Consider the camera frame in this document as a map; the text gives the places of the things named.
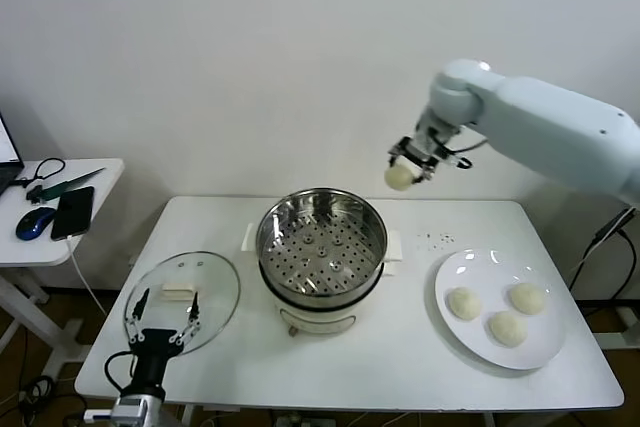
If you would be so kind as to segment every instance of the white cable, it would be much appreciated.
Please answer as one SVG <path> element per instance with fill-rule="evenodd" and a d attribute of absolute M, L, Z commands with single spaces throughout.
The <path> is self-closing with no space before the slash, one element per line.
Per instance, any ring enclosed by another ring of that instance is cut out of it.
<path fill-rule="evenodd" d="M 365 412 L 364 414 L 360 415 L 359 417 L 356 417 L 355 419 L 353 419 L 351 422 L 349 422 L 347 424 L 347 427 L 351 427 L 352 425 L 354 425 L 356 422 L 358 422 L 360 419 L 364 418 L 365 415 L 368 415 L 369 412 Z"/>
<path fill-rule="evenodd" d="M 627 210 L 625 210 L 624 214 L 622 214 L 622 215 L 620 216 L 620 218 L 617 220 L 617 222 L 616 222 L 615 224 L 613 224 L 613 226 L 609 229 L 609 231 L 608 231 L 606 234 L 604 234 L 604 236 L 602 237 L 602 239 L 600 239 L 600 240 L 596 243 L 596 245 L 594 245 L 593 247 L 591 247 L 591 249 L 589 249 L 589 252 L 587 252 L 587 255 L 585 255 L 585 256 L 580 260 L 580 262 L 578 262 L 578 263 L 575 265 L 575 267 L 573 267 L 573 269 L 571 269 L 571 270 L 569 271 L 569 274 L 573 274 L 576 270 L 578 270 L 578 269 L 580 268 L 580 266 L 581 266 L 582 264 L 584 264 L 584 263 L 587 261 L 587 259 L 588 259 L 589 257 L 591 257 L 591 254 L 593 254 L 593 253 L 596 251 L 596 249 L 597 249 L 598 247 L 600 247 L 604 242 L 606 242 L 607 240 L 609 240 L 609 236 L 610 236 L 613 232 L 615 232 L 615 231 L 616 231 L 616 229 L 618 228 L 618 225 L 620 225 L 620 224 L 622 223 L 622 221 L 623 221 L 623 220 L 625 220 L 625 219 L 627 218 L 627 216 L 628 216 L 631 212 L 633 212 L 634 210 L 635 210 L 635 207 L 629 207 Z"/>
<path fill-rule="evenodd" d="M 82 283 L 89 291 L 89 294 L 91 294 L 91 297 L 93 297 L 94 302 L 106 317 L 107 311 L 104 310 L 104 307 L 102 307 L 102 304 L 93 293 L 93 290 L 91 290 L 91 287 L 89 287 L 89 283 L 85 280 L 84 275 L 82 275 L 82 272 L 80 272 L 80 267 L 78 266 L 78 262 L 76 261 L 76 256 L 73 255 L 73 247 L 71 247 L 71 236 L 67 237 L 66 241 L 67 241 L 67 248 L 69 249 L 69 254 L 71 255 L 71 261 L 73 262 L 73 266 L 76 268 L 76 272 L 78 272 L 78 276 L 80 277 L 80 280 L 82 280 Z"/>
<path fill-rule="evenodd" d="M 235 414 L 237 414 L 237 412 L 229 412 L 227 414 L 214 415 L 213 417 L 209 417 L 208 419 L 203 420 L 202 423 L 200 424 L 200 427 L 204 427 L 206 424 L 211 424 L 211 427 L 216 427 L 216 423 L 213 421 L 213 419 L 218 419 L 220 417 L 229 417 Z"/>
<path fill-rule="evenodd" d="M 18 395 L 18 392 L 14 392 L 13 394 L 11 394 L 9 397 L 7 397 L 6 399 L 4 399 L 2 402 L 0 402 L 0 407 L 2 407 L 4 404 L 6 404 L 7 402 L 9 402 L 11 399 L 13 399 L 16 395 Z"/>
<path fill-rule="evenodd" d="M 400 420 L 402 417 L 406 417 L 407 415 L 411 414 L 412 412 L 405 412 L 404 414 L 400 414 L 398 417 L 394 417 L 393 419 L 391 419 L 388 422 L 385 422 L 384 424 L 382 424 L 380 427 L 387 427 L 387 425 L 391 425 L 394 422 Z"/>

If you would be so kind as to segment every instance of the white plate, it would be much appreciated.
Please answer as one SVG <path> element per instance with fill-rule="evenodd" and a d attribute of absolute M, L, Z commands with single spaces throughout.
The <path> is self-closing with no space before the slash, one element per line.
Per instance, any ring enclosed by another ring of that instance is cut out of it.
<path fill-rule="evenodd" d="M 538 315 L 525 315 L 511 305 L 509 288 L 531 282 L 547 294 L 546 308 Z M 456 287 L 468 287 L 482 300 L 482 313 L 471 321 L 453 315 L 447 295 Z M 564 329 L 555 307 L 554 292 L 534 265 L 502 251 L 468 249 L 449 257 L 436 276 L 436 300 L 445 322 L 458 339 L 480 357 L 510 369 L 542 367 L 562 348 Z M 500 344 L 487 325 L 491 316 L 507 310 L 527 324 L 528 335 L 518 347 Z"/>

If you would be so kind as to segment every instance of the small white table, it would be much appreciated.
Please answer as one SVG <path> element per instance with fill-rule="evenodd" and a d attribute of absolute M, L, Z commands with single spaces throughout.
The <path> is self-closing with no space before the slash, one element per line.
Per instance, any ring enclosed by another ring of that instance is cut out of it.
<path fill-rule="evenodd" d="M 31 178 L 39 163 L 25 162 L 20 177 Z M 67 160 L 66 163 L 62 172 L 44 181 L 44 188 L 105 167 L 104 171 L 83 185 L 91 185 L 96 189 L 93 201 L 95 217 L 122 174 L 124 163 L 120 159 L 80 159 Z M 35 302 L 46 302 L 49 296 L 40 288 L 28 269 L 22 267 L 58 265 L 67 260 L 70 254 L 66 242 L 51 240 L 51 225 L 37 239 L 25 242 L 16 237 L 15 228 L 18 221 L 24 214 L 38 207 L 25 198 L 26 192 L 32 187 L 9 187 L 0 195 L 0 306 L 15 319 L 0 339 L 0 352 L 20 324 L 23 324 L 53 349 L 43 375 L 55 379 L 65 363 L 82 362 L 90 346 L 79 345 L 75 341 L 82 325 L 81 319 L 72 319 L 61 329 L 34 305 Z M 42 205 L 56 208 L 58 200 L 53 199 Z M 82 236 L 71 239 L 72 249 L 75 250 L 81 239 Z M 29 297 L 25 297 L 14 283 Z"/>
<path fill-rule="evenodd" d="M 102 369 L 126 350 L 127 297 L 141 276 L 172 255 L 205 250 L 230 259 L 241 278 L 238 309 L 204 347 L 169 362 L 167 402 L 364 411 L 550 411 L 610 408 L 624 396 L 562 278 L 514 202 L 373 200 L 401 233 L 404 260 L 384 277 L 354 326 L 332 337 L 287 335 L 260 277 L 241 252 L 247 224 L 272 198 L 177 197 L 166 206 L 76 380 L 78 392 L 115 397 Z M 449 331 L 433 298 L 437 266 L 466 248 L 516 251 L 558 293 L 562 351 L 545 367 L 518 372 L 490 364 Z M 112 373 L 129 382 L 128 359 Z"/>

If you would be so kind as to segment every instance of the computer mouse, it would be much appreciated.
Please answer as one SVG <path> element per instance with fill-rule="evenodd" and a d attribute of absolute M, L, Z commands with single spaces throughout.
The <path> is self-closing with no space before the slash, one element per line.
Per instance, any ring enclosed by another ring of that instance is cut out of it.
<path fill-rule="evenodd" d="M 33 240 L 47 228 L 55 216 L 56 209 L 38 207 L 27 212 L 16 226 L 16 236 L 21 240 Z"/>

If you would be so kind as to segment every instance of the smartphone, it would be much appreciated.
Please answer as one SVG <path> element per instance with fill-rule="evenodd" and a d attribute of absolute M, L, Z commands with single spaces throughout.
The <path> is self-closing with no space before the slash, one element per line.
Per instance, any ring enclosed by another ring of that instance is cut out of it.
<path fill-rule="evenodd" d="M 62 240 L 89 230 L 94 192 L 93 187 L 84 187 L 70 190 L 60 196 L 58 210 L 53 219 L 51 240 Z"/>

